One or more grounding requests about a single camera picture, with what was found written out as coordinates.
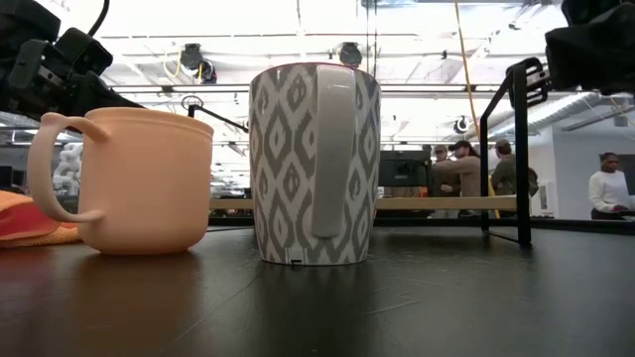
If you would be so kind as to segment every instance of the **table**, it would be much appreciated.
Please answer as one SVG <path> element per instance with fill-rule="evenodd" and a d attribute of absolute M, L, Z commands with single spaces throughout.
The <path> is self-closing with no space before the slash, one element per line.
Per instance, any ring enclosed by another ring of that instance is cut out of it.
<path fill-rule="evenodd" d="M 294 269 L 250 229 L 177 256 L 0 251 L 0 355 L 635 355 L 635 240 L 534 238 L 376 228 L 365 263 Z"/>

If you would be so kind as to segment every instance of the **black equipment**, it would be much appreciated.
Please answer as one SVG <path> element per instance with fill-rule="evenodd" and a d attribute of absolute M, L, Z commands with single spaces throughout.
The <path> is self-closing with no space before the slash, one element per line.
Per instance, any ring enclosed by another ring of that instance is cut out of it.
<path fill-rule="evenodd" d="M 200 77 L 202 84 L 216 84 L 218 81 L 214 65 L 200 53 L 200 44 L 187 44 L 180 60 L 185 68 L 196 71 L 194 77 Z"/>
<path fill-rule="evenodd" d="M 13 181 L 13 167 L 0 166 L 0 187 L 11 187 Z"/>
<path fill-rule="evenodd" d="M 429 151 L 381 151 L 379 185 L 431 187 L 431 164 Z"/>
<path fill-rule="evenodd" d="M 59 39 L 60 19 L 34 0 L 0 1 L 0 110 L 40 120 L 46 112 L 84 115 L 102 107 L 141 107 L 108 89 L 99 76 L 112 54 L 71 28 Z"/>
<path fill-rule="evenodd" d="M 362 55 L 356 43 L 343 43 L 339 50 L 339 61 L 351 68 L 359 68 Z"/>
<path fill-rule="evenodd" d="M 27 183 L 27 173 L 21 170 L 14 170 L 12 175 L 12 184 L 22 187 Z"/>
<path fill-rule="evenodd" d="M 547 100 L 549 90 L 578 86 L 635 94 L 635 0 L 565 0 L 562 9 L 569 26 L 545 34 L 548 68 L 536 58 L 519 63 L 527 68 L 528 106 Z"/>

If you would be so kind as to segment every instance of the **black pole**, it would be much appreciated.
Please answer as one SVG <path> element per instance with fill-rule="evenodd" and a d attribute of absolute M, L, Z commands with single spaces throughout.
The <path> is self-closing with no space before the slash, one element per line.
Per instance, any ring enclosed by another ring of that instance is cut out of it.
<path fill-rule="evenodd" d="M 523 247 L 532 244 L 529 216 L 529 131 L 527 128 L 527 69 L 514 65 L 514 109 L 516 142 L 516 214 L 518 242 Z"/>
<path fill-rule="evenodd" d="M 229 120 L 227 118 L 223 118 L 220 115 L 212 112 L 211 110 L 207 110 L 207 109 L 201 107 L 200 105 L 194 105 L 193 107 L 194 107 L 194 110 L 200 110 L 201 112 L 203 112 L 203 113 L 205 113 L 205 114 L 207 114 L 207 115 L 209 115 L 211 117 L 214 117 L 214 118 L 220 120 L 223 123 L 229 124 L 229 125 L 231 125 L 234 128 L 238 128 L 238 129 L 242 130 L 245 133 L 249 133 L 249 129 L 247 129 L 246 127 L 244 127 L 244 126 L 242 126 L 240 124 L 236 124 L 236 123 L 232 122 L 231 120 Z"/>
<path fill-rule="evenodd" d="M 490 102 L 495 107 L 498 103 Z M 489 115 L 481 115 L 480 117 L 480 195 L 481 197 L 489 196 L 489 158 L 487 157 L 487 118 Z M 489 234 L 489 211 L 483 209 L 480 211 L 480 230 L 483 236 Z"/>
<path fill-rule="evenodd" d="M 485 112 L 480 116 L 480 195 L 481 197 L 489 196 L 489 163 L 487 156 L 487 131 L 489 128 L 487 127 L 487 120 L 489 116 L 492 114 L 498 102 L 503 98 L 505 92 L 510 87 L 512 81 L 511 73 L 505 77 L 503 83 L 498 87 L 498 90 L 492 97 L 492 100 L 487 104 L 487 108 L 485 108 Z M 483 235 L 489 234 L 489 211 L 481 210 L 480 211 L 480 229 L 483 232 Z"/>

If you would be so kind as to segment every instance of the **man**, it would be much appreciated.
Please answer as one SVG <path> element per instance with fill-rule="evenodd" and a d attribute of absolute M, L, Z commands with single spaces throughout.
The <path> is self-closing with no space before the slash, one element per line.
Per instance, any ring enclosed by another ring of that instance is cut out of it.
<path fill-rule="evenodd" d="M 593 203 L 591 219 L 621 220 L 620 211 L 635 208 L 634 196 L 628 194 L 626 176 L 619 168 L 614 153 L 600 156 L 600 171 L 588 181 L 588 198 Z"/>
<path fill-rule="evenodd" d="M 480 156 L 466 140 L 460 140 L 449 147 L 454 152 L 455 161 L 445 160 L 436 163 L 433 170 L 446 174 L 459 174 L 460 195 L 463 197 L 480 196 Z"/>
<path fill-rule="evenodd" d="M 497 196 L 516 194 L 516 156 L 512 154 L 512 146 L 506 139 L 501 139 L 494 145 L 496 157 L 500 162 L 491 176 L 492 187 Z M 529 195 L 534 196 L 538 191 L 538 175 L 532 168 L 528 168 Z M 500 211 L 501 218 L 516 216 L 514 211 Z"/>
<path fill-rule="evenodd" d="M 516 194 L 516 156 L 512 154 L 512 146 L 505 139 L 494 146 L 496 157 L 500 163 L 491 177 L 492 187 L 496 195 Z"/>
<path fill-rule="evenodd" d="M 447 148 L 445 145 L 435 146 L 435 156 L 437 164 L 449 161 L 447 157 Z M 438 197 L 459 197 L 460 196 L 460 176 L 458 174 L 444 173 L 439 170 L 433 170 L 434 196 Z M 438 209 L 435 211 L 433 218 L 457 218 L 458 210 Z"/>

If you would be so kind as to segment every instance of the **cable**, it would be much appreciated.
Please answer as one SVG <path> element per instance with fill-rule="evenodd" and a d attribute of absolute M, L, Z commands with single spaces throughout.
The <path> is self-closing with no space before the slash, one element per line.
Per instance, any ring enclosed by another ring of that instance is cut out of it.
<path fill-rule="evenodd" d="M 245 230 L 245 229 L 253 229 L 256 228 L 254 226 L 250 226 L 250 227 L 236 227 L 236 228 L 220 228 L 220 229 L 214 229 L 214 228 L 207 228 L 206 233 L 209 232 L 227 232 L 227 231 L 233 231 L 233 230 Z"/>
<path fill-rule="evenodd" d="M 166 72 L 168 76 L 172 78 L 176 77 L 181 72 L 181 52 L 182 51 L 183 49 L 179 50 L 179 59 L 177 61 L 177 71 L 175 73 L 170 73 L 170 71 L 168 70 L 168 64 L 166 63 L 166 61 L 168 60 L 168 54 L 164 53 L 164 57 L 166 58 L 166 60 L 163 61 L 163 70 Z"/>
<path fill-rule="evenodd" d="M 97 18 L 97 21 L 95 21 L 95 23 L 92 25 L 92 27 L 88 31 L 89 36 L 93 37 L 97 33 L 97 30 L 99 30 L 99 28 L 101 27 L 101 24 L 103 23 L 103 20 L 106 18 L 106 15 L 108 14 L 108 8 L 110 8 L 110 0 L 103 0 L 101 13 L 99 14 L 99 17 Z"/>
<path fill-rule="evenodd" d="M 456 14 L 456 24 L 458 25 L 458 38 L 460 39 L 460 53 L 463 57 L 463 68 L 465 71 L 465 85 L 467 85 L 467 98 L 469 99 L 469 109 L 472 113 L 472 122 L 474 124 L 474 131 L 476 132 L 476 137 L 478 138 L 478 142 L 480 143 L 480 128 L 478 127 L 478 121 L 476 120 L 476 111 L 474 109 L 474 97 L 472 95 L 472 88 L 469 82 L 469 70 L 467 69 L 467 55 L 465 54 L 465 43 L 463 40 L 463 30 L 460 26 L 460 11 L 458 10 L 458 0 L 454 0 L 454 13 Z M 490 196 L 495 196 L 494 187 L 492 187 L 491 179 L 487 179 L 487 190 L 489 191 Z M 494 210 L 494 215 L 496 218 L 500 218 L 500 214 L 497 209 Z"/>

